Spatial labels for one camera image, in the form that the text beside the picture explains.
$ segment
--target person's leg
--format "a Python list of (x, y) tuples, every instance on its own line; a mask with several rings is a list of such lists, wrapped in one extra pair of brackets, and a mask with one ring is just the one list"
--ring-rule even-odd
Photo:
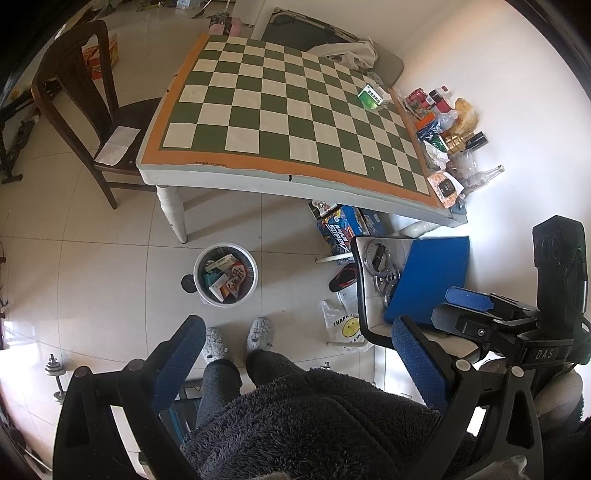
[(203, 397), (197, 412), (196, 426), (200, 427), (240, 395), (242, 380), (236, 365), (230, 360), (222, 334), (218, 328), (208, 328), (201, 351), (208, 363), (203, 372)]
[(252, 322), (246, 339), (246, 371), (257, 387), (285, 375), (304, 372), (284, 355), (270, 351), (274, 333), (271, 321), (259, 317)]

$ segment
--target green square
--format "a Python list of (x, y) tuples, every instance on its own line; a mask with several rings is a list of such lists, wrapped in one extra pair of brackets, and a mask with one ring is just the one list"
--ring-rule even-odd
[(247, 75), (238, 75), (236, 89), (260, 92), (262, 90), (262, 79), (249, 77)]
[(306, 84), (308, 86), (308, 90), (328, 95), (328, 92), (326, 91), (326, 85), (324, 83), (319, 82), (318, 80), (306, 79)]
[(414, 181), (413, 172), (404, 170), (403, 168), (399, 168), (398, 171), (402, 177), (402, 185), (404, 188), (411, 190), (412, 192), (417, 192), (417, 184)]
[(300, 102), (310, 103), (308, 90), (305, 88), (296, 87), (295, 85), (286, 85), (285, 92), (287, 94), (287, 98), (293, 98), (294, 100), (299, 100)]
[(382, 119), (377, 113), (366, 111), (365, 114), (368, 116), (370, 124), (372, 124), (374, 127), (384, 130), (384, 123), (382, 123)]
[(290, 136), (273, 132), (259, 132), (259, 155), (277, 160), (290, 160)]
[(349, 73), (345, 73), (345, 72), (341, 72), (340, 70), (337, 70), (336, 74), (339, 76), (339, 78), (341, 80), (344, 80), (346, 82), (351, 83), (352, 85), (355, 85), (355, 83), (353, 82), (353, 79), (351, 78), (351, 75)]
[(376, 144), (378, 146), (379, 157), (386, 163), (396, 165), (396, 158), (394, 158), (394, 152), (392, 151), (392, 147), (382, 145), (380, 142), (376, 142)]
[(345, 171), (343, 151), (339, 147), (317, 142), (316, 149), (318, 150), (318, 160), (321, 167), (334, 171)]
[(280, 72), (279, 70), (264, 67), (262, 70), (262, 77), (267, 80), (285, 83), (285, 72)]
[(351, 110), (349, 110), (349, 104), (338, 98), (329, 97), (330, 100), (330, 107), (338, 113), (342, 113), (343, 115), (351, 116)]
[(223, 48), (223, 51), (235, 51), (236, 53), (244, 53), (244, 45), (239, 45), (237, 43), (226, 43)]
[(293, 55), (294, 57), (301, 57), (301, 50), (296, 50), (291, 47), (285, 47), (283, 52)]
[(332, 114), (332, 110), (317, 105), (311, 105), (311, 107), (314, 122), (335, 127), (335, 116)]
[(203, 103), (221, 103), (231, 105), (234, 99), (234, 89), (225, 87), (209, 87)]
[(262, 67), (264, 61), (265, 57), (259, 57), (258, 55), (249, 55), (248, 53), (245, 53), (242, 56), (242, 63), (246, 63), (247, 65), (257, 65)]
[(400, 125), (396, 125), (396, 131), (398, 132), (398, 136), (400, 138), (405, 139), (407, 142), (411, 142), (412, 141), (410, 139), (410, 134), (408, 133), (408, 130), (406, 130), (406, 128), (401, 127)]
[(285, 60), (283, 55), (284, 54), (280, 51), (269, 50), (269, 49), (265, 50), (265, 57), (268, 59)]
[(251, 40), (250, 38), (246, 41), (246, 45), (248, 45), (249, 47), (259, 47), (259, 48), (265, 48), (265, 46), (267, 45), (266, 42), (263, 42), (261, 40)]
[(284, 113), (287, 115), (287, 99), (285, 97), (278, 97), (277, 95), (270, 95), (269, 93), (262, 93), (261, 110), (269, 110), (270, 112)]
[(421, 166), (421, 162), (419, 162), (416, 158), (407, 155), (408, 163), (410, 164), (410, 169), (413, 173), (418, 173), (421, 177), (424, 176), (423, 167)]
[(374, 140), (374, 132), (372, 132), (370, 124), (357, 120), (356, 118), (353, 118), (353, 124), (358, 135)]
[(222, 54), (219, 50), (202, 50), (199, 56), (199, 60), (219, 60)]
[(327, 73), (323, 73), (322, 76), (324, 77), (324, 82), (327, 85), (332, 85), (333, 87), (342, 88), (340, 84), (340, 80), (336, 79), (332, 75), (328, 75)]
[(258, 130), (261, 122), (261, 111), (255, 108), (233, 106), (230, 113), (230, 127), (252, 128)]
[(336, 131), (339, 136), (341, 148), (361, 153), (361, 145), (359, 145), (357, 135), (347, 132), (346, 130), (341, 130), (340, 128), (337, 128)]
[(316, 140), (314, 134), (314, 122), (307, 118), (299, 118), (297, 116), (288, 116), (287, 122), (290, 127), (290, 135), (292, 137), (307, 138), (308, 140)]
[(200, 152), (226, 151), (228, 128), (220, 125), (197, 125), (191, 150)]
[(213, 72), (189, 72), (185, 85), (209, 85)]
[(196, 124), (202, 105), (192, 102), (175, 103), (168, 121), (174, 124)]
[(285, 62), (285, 71), (288, 73), (293, 73), (295, 75), (299, 75), (301, 77), (305, 77), (306, 73), (304, 71), (304, 67), (301, 65), (294, 65), (293, 63)]
[(363, 156), (365, 160), (365, 170), (368, 173), (368, 178), (377, 181), (386, 181), (386, 174), (384, 173), (384, 166), (382, 162), (376, 158)]
[(396, 135), (392, 135), (390, 132), (386, 132), (386, 134), (388, 136), (388, 140), (390, 140), (390, 145), (392, 145), (392, 148), (395, 148), (400, 152), (404, 152), (404, 147), (402, 146), (400, 139)]
[(216, 65), (216, 72), (238, 74), (240, 64), (235, 61), (219, 61)]

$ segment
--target chessboard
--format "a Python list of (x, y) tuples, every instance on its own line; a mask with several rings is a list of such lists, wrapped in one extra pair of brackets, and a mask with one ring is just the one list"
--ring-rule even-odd
[(375, 82), (273, 43), (203, 35), (148, 133), (143, 164), (199, 164), (337, 181), (434, 205), (396, 105), (368, 111)]

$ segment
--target chair seat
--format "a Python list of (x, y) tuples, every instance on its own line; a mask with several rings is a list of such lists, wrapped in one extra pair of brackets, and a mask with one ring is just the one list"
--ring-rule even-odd
[[(148, 126), (160, 104), (160, 100), (160, 98), (151, 98), (149, 100), (142, 100), (140, 102), (130, 103), (129, 105), (119, 107), (113, 118), (113, 131), (111, 134), (117, 127), (137, 128), (139, 129), (139, 133), (118, 163), (109, 166), (95, 162), (94, 165), (97, 170), (139, 176), (139, 170), (135, 161), (138, 157), (139, 148), (144, 140)], [(100, 153), (105, 146), (105, 143), (106, 142), (101, 142), (94, 158)]]

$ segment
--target chair backrest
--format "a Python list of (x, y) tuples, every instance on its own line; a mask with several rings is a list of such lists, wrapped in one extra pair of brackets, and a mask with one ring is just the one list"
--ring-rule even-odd
[[(107, 105), (90, 76), (82, 54), (82, 47), (93, 35), (98, 39), (100, 70)], [(113, 128), (112, 118), (119, 108), (119, 103), (113, 82), (109, 57), (109, 33), (105, 22), (98, 20), (77, 25), (57, 38), (43, 55), (31, 86), (35, 103), (47, 117), (48, 122), (74, 153), (87, 166), (90, 166), (93, 162), (92, 155), (55, 108), (52, 98), (45, 91), (45, 82), (52, 78), (57, 78), (72, 102), (82, 111), (101, 143), (108, 140)]]

